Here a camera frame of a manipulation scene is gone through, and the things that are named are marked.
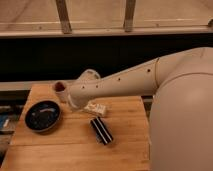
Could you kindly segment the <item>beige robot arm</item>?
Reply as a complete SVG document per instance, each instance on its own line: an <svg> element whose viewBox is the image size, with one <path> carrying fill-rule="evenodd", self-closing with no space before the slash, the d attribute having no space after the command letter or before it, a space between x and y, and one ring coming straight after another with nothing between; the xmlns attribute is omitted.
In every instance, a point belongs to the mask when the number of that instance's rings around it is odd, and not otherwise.
<svg viewBox="0 0 213 171"><path fill-rule="evenodd" d="M151 95L151 171L213 171L213 47L194 48L71 85L81 108L94 98Z"/></svg>

